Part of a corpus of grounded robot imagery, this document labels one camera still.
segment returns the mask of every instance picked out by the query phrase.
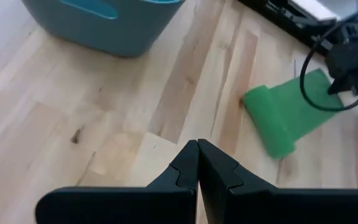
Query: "black power cord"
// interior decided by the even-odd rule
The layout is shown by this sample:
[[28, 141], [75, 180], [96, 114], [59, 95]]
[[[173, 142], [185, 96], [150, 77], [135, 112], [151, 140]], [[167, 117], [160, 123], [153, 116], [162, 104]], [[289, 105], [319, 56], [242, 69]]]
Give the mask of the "black power cord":
[[301, 74], [300, 74], [300, 88], [301, 88], [301, 93], [303, 95], [303, 98], [314, 108], [322, 110], [322, 111], [345, 111], [345, 110], [349, 110], [352, 108], [355, 108], [358, 105], [358, 99], [348, 105], [345, 106], [343, 108], [330, 108], [330, 107], [325, 107], [325, 106], [320, 106], [317, 105], [316, 103], [314, 103], [306, 94], [306, 90], [305, 90], [305, 75], [306, 75], [306, 69], [308, 68], [308, 65], [310, 63], [310, 60], [312, 58], [312, 56], [314, 55], [314, 53], [316, 53], [316, 49], [318, 46], [320, 46], [320, 44], [322, 43], [322, 41], [327, 38], [329, 35], [331, 35], [333, 32], [337, 31], [339, 28], [341, 28], [342, 26], [346, 25], [349, 22], [353, 22], [358, 18], [358, 11], [351, 14], [350, 16], [347, 16], [344, 20], [339, 21], [337, 24], [335, 24], [335, 26], [333, 26], [332, 28], [330, 28], [325, 34], [323, 34], [312, 46], [309, 54], [306, 56], [305, 61], [303, 62], [302, 65], [302, 69], [301, 69]]

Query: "teal plastic bin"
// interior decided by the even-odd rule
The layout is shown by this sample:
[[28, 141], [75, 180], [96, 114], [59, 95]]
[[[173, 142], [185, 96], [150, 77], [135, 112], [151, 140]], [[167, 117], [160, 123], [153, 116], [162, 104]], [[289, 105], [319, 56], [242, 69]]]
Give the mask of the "teal plastic bin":
[[184, 0], [22, 0], [52, 35], [113, 55], [148, 51]]

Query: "green foam mat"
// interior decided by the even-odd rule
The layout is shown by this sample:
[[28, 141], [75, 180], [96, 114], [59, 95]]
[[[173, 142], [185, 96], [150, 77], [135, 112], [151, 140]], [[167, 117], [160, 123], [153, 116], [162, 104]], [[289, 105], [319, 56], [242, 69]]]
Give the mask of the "green foam mat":
[[[333, 117], [335, 112], [320, 111], [302, 97], [299, 77], [267, 88], [248, 91], [243, 102], [270, 156], [283, 158], [295, 150], [295, 141]], [[311, 100], [322, 106], [343, 107], [337, 95], [328, 95], [330, 82], [320, 69], [305, 76], [305, 89]]]

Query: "wood grain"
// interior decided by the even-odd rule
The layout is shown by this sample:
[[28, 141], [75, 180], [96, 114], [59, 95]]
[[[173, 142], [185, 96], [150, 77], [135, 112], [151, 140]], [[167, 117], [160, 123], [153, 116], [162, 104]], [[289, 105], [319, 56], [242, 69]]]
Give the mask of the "wood grain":
[[[358, 187], [358, 108], [283, 160], [265, 152], [240, 98], [297, 76], [308, 48], [238, 1], [186, 0], [139, 58], [52, 37], [20, 1], [0, 5], [0, 223], [34, 223], [39, 198], [59, 187], [145, 186], [197, 138], [279, 187]], [[316, 68], [326, 71], [319, 56]], [[197, 221], [207, 223], [201, 194]]]

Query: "black device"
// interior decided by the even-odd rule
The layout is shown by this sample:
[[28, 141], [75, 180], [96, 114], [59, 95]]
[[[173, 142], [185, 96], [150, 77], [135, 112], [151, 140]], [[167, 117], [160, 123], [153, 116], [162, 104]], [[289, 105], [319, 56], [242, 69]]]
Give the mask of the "black device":
[[315, 52], [325, 57], [329, 75], [334, 78], [327, 93], [352, 90], [358, 95], [358, 12], [341, 21], [319, 21], [288, 0], [239, 0], [311, 48], [302, 66], [300, 88], [305, 100], [323, 111], [344, 111], [358, 105], [358, 99], [343, 108], [313, 102], [305, 90], [305, 73]]
[[358, 223], [358, 190], [279, 189], [204, 139], [141, 188], [66, 187], [37, 204], [38, 224], [192, 223], [198, 181], [208, 223]]

